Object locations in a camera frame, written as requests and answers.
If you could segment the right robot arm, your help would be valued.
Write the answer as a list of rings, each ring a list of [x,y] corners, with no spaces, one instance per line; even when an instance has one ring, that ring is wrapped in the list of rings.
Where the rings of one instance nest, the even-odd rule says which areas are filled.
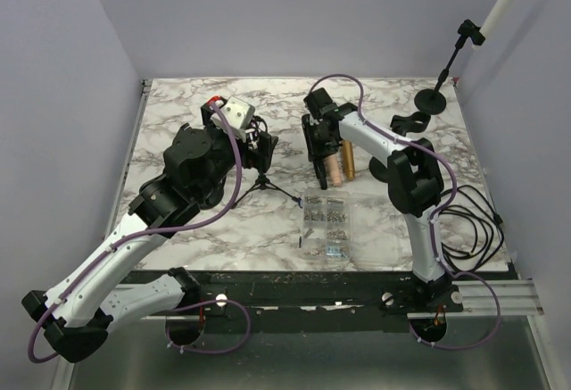
[[[412,304],[431,311],[443,300],[450,284],[441,263],[441,238],[436,207],[441,202],[443,177],[432,144],[425,138],[413,141],[362,120],[354,104],[337,105],[323,88],[304,99],[308,110],[302,130],[322,189],[331,179],[325,160],[348,141],[377,159],[386,169],[389,200],[403,214],[412,251]]]

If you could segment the black microphone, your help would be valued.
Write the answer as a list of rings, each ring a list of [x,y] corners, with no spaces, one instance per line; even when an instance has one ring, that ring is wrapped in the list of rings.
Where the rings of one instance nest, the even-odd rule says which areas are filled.
[[[313,161],[313,166],[315,170],[316,177],[319,182],[319,187],[322,190],[327,190],[327,170],[325,167],[324,160],[322,158],[316,158]]]

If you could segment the gold microphone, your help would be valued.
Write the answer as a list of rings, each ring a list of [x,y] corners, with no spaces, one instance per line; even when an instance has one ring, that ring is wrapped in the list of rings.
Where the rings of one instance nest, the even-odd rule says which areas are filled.
[[[344,175],[348,181],[353,181],[355,179],[353,146],[352,143],[347,140],[342,141],[342,156]]]

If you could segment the black tripod mic stand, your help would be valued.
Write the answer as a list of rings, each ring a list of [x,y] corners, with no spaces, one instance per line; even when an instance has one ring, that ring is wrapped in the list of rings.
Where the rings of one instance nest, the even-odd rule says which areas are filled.
[[[244,165],[244,168],[247,170],[255,169],[257,171],[258,176],[255,179],[254,184],[250,188],[248,188],[243,195],[241,195],[239,198],[237,198],[234,201],[232,208],[235,209],[238,206],[238,204],[253,191],[265,191],[265,190],[278,191],[287,196],[297,206],[301,207],[302,199],[299,196],[289,194],[284,189],[278,187],[269,180],[269,177],[267,175],[269,170],[258,170],[258,165],[259,165],[258,143],[261,132],[269,133],[268,124],[262,117],[258,115],[253,115],[250,127],[246,130],[247,150],[242,160],[242,164]]]

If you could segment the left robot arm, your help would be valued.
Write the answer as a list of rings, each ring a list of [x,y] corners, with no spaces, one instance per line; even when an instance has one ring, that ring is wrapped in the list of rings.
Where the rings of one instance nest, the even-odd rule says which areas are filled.
[[[116,286],[148,254],[177,233],[220,220],[235,202],[210,218],[200,212],[223,199],[228,173],[255,166],[254,106],[214,96],[201,108],[203,124],[180,127],[163,153],[161,174],[145,182],[108,237],[71,274],[45,291],[32,290],[21,304],[34,320],[28,356],[34,363],[62,357],[83,361],[111,332],[158,312],[187,314],[203,308],[203,290],[183,268],[150,283],[116,292]]]

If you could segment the pink microphone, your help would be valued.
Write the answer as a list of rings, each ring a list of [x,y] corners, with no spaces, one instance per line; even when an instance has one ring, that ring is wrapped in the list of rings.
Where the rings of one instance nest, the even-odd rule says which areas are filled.
[[[339,187],[342,185],[341,171],[335,154],[331,154],[324,159],[327,174],[331,178],[333,185]]]

